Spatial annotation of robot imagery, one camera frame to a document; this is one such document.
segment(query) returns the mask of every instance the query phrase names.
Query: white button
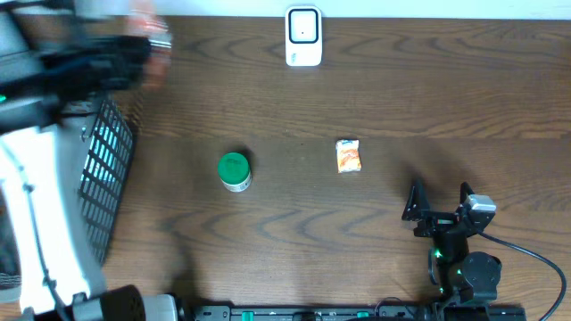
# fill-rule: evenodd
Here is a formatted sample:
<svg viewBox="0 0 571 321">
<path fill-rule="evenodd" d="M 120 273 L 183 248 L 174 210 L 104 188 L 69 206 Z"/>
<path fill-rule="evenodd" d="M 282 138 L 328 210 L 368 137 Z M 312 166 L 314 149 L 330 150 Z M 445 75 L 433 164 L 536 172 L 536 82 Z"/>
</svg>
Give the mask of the white button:
<svg viewBox="0 0 571 321">
<path fill-rule="evenodd" d="M 313 10 L 293 10 L 290 14 L 290 36 L 295 43 L 314 42 L 318 36 L 318 17 Z"/>
</svg>

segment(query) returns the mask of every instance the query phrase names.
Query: green led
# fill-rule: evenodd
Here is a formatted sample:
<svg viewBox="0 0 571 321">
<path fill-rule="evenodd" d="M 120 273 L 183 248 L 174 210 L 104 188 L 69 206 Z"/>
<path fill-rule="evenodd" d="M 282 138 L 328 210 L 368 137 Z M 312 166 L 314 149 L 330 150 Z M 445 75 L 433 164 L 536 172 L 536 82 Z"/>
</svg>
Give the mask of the green led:
<svg viewBox="0 0 571 321">
<path fill-rule="evenodd" d="M 253 321 L 253 312 L 251 311 L 242 312 L 242 321 Z"/>
</svg>

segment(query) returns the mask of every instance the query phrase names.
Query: wooden table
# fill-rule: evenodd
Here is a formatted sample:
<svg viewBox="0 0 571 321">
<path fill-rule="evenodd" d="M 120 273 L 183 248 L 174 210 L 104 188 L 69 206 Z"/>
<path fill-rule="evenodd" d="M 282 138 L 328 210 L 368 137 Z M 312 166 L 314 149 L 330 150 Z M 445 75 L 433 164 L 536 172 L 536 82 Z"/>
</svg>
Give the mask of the wooden table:
<svg viewBox="0 0 571 321">
<path fill-rule="evenodd" d="M 283 19 L 168 23 L 167 85 L 121 97 L 141 134 L 111 288 L 236 305 L 434 297 L 431 241 L 401 222 L 413 177 L 440 210 L 467 180 L 498 204 L 486 232 L 571 273 L 568 22 L 325 19 L 316 68 L 286 66 Z M 360 139 L 360 173 L 336 173 L 341 137 Z M 218 179 L 230 151 L 251 158 L 244 193 Z M 536 320 L 556 299 L 540 261 L 469 243 L 503 262 L 497 302 Z M 567 297 L 552 319 L 570 317 Z"/>
</svg>

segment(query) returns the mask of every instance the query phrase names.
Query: small jar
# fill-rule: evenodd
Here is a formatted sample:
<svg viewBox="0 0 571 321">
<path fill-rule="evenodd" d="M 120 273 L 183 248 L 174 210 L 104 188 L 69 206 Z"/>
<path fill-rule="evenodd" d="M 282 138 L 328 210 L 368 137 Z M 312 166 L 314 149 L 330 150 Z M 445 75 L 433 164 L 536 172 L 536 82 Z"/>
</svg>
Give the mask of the small jar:
<svg viewBox="0 0 571 321">
<path fill-rule="evenodd" d="M 230 192 L 242 192 L 252 182 L 248 160 L 238 152 L 229 152 L 218 163 L 218 175 Z"/>
</svg>

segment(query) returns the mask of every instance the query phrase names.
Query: wire basket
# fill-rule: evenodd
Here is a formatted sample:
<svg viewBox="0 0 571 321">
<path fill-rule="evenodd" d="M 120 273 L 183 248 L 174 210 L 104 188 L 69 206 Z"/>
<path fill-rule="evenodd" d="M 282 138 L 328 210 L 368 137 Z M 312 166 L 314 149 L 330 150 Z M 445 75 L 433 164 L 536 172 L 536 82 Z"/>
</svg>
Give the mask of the wire basket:
<svg viewBox="0 0 571 321">
<path fill-rule="evenodd" d="M 79 206 L 87 239 L 102 265 L 134 151 L 134 137 L 116 103 L 103 99 L 79 186 Z"/>
</svg>

